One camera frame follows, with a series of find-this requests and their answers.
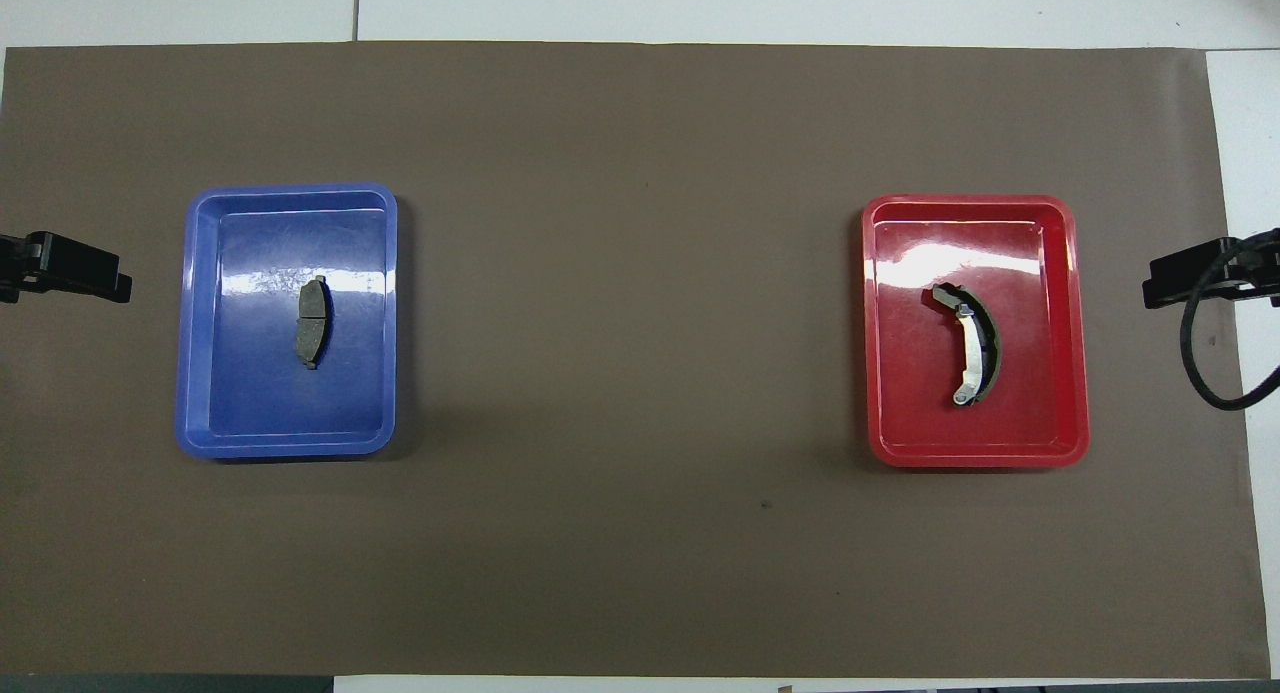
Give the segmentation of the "curved brake shoe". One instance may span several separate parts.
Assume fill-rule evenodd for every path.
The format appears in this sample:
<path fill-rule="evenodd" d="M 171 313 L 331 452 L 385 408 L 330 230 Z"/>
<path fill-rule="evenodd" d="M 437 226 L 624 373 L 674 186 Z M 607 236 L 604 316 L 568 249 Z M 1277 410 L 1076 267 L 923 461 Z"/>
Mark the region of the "curved brake shoe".
<path fill-rule="evenodd" d="M 929 293 L 952 314 L 961 332 L 963 368 L 952 404 L 974 406 L 989 396 L 1001 373 L 1004 348 L 998 324 L 986 302 L 964 286 L 940 282 Z"/>

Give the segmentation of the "brown table mat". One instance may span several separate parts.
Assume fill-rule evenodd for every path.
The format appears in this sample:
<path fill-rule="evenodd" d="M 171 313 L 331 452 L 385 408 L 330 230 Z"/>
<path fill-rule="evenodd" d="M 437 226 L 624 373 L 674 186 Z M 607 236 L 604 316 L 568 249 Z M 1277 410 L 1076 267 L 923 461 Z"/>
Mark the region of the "brown table mat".
<path fill-rule="evenodd" d="M 189 202 L 330 181 L 399 204 L 389 444 L 187 455 Z M 852 231 L 901 193 L 1073 211 L 1080 462 L 876 459 Z M 134 291 L 0 304 L 0 674 L 1271 673 L 1245 419 L 1140 300 L 1225 231 L 1202 53 L 13 49 L 36 229 Z"/>

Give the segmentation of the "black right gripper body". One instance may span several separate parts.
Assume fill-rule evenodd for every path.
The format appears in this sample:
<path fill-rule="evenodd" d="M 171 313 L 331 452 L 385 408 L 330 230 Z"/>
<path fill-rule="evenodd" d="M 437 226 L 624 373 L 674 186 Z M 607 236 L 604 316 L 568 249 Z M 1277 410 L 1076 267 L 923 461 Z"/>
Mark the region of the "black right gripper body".
<path fill-rule="evenodd" d="M 1266 298 L 1280 309 L 1280 227 L 1240 240 L 1236 265 L 1245 282 L 1236 301 Z"/>

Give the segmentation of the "red plastic tray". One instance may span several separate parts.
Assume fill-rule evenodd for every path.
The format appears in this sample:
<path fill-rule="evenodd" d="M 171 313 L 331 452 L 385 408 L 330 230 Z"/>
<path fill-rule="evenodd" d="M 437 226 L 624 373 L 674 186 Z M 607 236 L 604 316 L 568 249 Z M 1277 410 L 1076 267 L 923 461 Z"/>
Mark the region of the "red plastic tray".
<path fill-rule="evenodd" d="M 1091 443 L 1076 227 L 1046 195 L 891 195 L 859 222 L 867 423 L 896 468 L 1065 468 Z M 1004 361 L 989 396 L 952 404 L 961 332 L 929 288 L 979 296 Z"/>

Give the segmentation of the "grey brake pad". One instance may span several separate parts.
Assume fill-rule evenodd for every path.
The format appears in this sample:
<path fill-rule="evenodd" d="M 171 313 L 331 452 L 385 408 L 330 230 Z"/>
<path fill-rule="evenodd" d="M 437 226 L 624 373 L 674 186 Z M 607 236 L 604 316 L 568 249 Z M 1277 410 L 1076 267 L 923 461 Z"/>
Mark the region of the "grey brake pad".
<path fill-rule="evenodd" d="M 315 275 L 301 286 L 294 322 L 294 356 L 308 370 L 316 370 L 332 327 L 332 296 L 325 275 Z"/>

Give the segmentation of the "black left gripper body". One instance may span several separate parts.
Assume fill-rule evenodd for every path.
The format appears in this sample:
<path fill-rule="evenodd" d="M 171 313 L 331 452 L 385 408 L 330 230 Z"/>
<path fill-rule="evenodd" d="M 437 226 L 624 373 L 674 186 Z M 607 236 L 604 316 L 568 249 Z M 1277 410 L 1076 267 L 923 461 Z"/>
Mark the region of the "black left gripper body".
<path fill-rule="evenodd" d="M 46 231 L 23 237 L 0 234 L 0 304 L 17 304 L 26 293 L 47 291 L 45 273 Z"/>

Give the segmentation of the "blue plastic tray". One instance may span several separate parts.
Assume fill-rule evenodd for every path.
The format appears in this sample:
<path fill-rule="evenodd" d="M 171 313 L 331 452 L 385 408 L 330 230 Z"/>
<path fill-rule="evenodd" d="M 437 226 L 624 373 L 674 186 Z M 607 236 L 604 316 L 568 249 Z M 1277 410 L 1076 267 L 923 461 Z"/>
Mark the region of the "blue plastic tray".
<path fill-rule="evenodd" d="M 396 432 L 399 211 L 383 184 L 206 190 L 186 214 L 175 437 L 219 461 L 358 459 Z M 325 275 L 316 370 L 297 295 Z"/>

